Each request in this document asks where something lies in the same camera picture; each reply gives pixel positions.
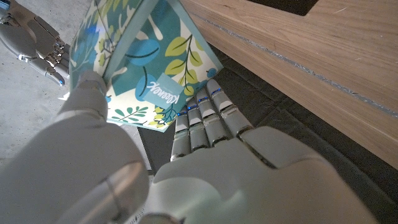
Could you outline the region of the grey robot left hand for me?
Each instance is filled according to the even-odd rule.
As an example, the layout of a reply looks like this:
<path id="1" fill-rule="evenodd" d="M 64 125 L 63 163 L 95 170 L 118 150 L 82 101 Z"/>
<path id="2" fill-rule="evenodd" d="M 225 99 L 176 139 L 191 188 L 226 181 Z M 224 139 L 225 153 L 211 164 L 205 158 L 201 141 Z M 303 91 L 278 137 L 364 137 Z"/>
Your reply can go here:
<path id="1" fill-rule="evenodd" d="M 182 144 L 153 179 L 105 83 L 81 74 L 54 122 L 1 171 L 2 223 L 376 223 L 335 168 L 268 127 L 209 148 Z"/>

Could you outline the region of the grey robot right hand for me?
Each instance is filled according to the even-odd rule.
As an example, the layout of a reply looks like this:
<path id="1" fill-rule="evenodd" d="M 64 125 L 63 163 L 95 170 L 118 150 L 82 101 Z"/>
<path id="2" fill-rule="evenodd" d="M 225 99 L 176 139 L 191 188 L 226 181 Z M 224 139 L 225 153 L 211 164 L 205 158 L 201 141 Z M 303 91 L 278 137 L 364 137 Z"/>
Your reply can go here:
<path id="1" fill-rule="evenodd" d="M 1 0 L 1 42 L 20 61 L 64 86 L 70 46 L 45 20 L 15 0 Z"/>

